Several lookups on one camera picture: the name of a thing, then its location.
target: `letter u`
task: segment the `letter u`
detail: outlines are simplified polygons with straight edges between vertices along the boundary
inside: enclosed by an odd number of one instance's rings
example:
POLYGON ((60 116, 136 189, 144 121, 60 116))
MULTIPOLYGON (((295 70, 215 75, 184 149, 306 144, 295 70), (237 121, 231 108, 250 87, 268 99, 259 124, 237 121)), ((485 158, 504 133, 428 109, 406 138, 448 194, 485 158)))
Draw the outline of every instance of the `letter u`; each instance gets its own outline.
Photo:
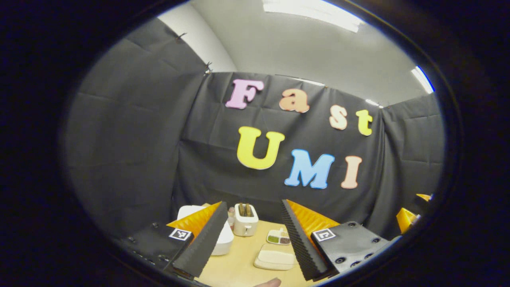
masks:
POLYGON ((239 145, 237 147, 237 159, 246 167, 255 170, 265 170, 273 166, 278 154, 280 142, 285 139, 282 133, 268 132, 266 138, 269 139, 266 157, 256 158, 253 156, 255 140, 262 134, 259 129, 252 127, 240 127, 239 145))

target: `wooden table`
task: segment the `wooden table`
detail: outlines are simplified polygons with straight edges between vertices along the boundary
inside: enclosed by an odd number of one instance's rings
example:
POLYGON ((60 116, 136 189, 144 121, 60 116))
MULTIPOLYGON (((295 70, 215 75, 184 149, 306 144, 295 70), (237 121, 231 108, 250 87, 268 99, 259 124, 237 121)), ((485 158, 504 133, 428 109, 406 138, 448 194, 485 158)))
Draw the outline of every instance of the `wooden table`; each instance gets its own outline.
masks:
MULTIPOLYGON (((311 286, 326 280, 305 281, 297 261, 292 269, 285 271, 265 270, 253 266, 260 248, 267 243, 267 232, 280 228, 287 231, 283 224, 259 221, 255 235, 248 237, 234 235, 230 252, 226 255, 211 256, 202 274, 195 280, 212 287, 253 287, 275 277, 282 281, 281 287, 311 286)), ((291 245, 278 245, 278 247, 282 247, 282 251, 294 254, 291 245)))

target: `white container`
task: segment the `white container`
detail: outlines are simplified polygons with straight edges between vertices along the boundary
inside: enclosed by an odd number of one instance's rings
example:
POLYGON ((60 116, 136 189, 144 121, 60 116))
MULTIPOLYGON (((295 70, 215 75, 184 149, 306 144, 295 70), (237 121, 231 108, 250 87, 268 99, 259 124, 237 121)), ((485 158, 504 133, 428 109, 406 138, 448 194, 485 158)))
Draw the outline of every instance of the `white container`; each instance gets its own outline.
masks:
POLYGON ((259 217, 253 205, 250 204, 252 217, 241 216, 239 214, 239 203, 234 206, 236 210, 235 221, 234 221, 234 234, 237 236, 252 236, 255 234, 257 229, 257 223, 259 217))
MULTIPOLYGON (((190 214, 193 214, 199 210, 204 209, 205 206, 199 205, 184 205, 179 208, 179 213, 177 214, 177 219, 184 218, 190 214)), ((216 246, 214 247, 213 253, 211 255, 225 255, 230 251, 230 246, 232 245, 232 241, 234 240, 234 234, 230 229, 230 225, 228 221, 225 221, 223 225, 223 229, 221 230, 220 236, 218 237, 218 241, 216 242, 216 246)))

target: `white ceiling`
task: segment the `white ceiling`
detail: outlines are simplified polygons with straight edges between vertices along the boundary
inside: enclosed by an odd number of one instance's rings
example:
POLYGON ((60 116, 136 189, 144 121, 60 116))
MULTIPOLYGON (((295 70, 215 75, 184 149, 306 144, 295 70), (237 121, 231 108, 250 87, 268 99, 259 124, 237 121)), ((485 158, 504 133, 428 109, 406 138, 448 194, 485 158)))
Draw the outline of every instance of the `white ceiling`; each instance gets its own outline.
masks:
POLYGON ((262 0, 191 5, 238 71, 317 81, 383 106, 426 94, 411 73, 412 60, 367 24, 353 33, 310 18, 265 13, 262 0))

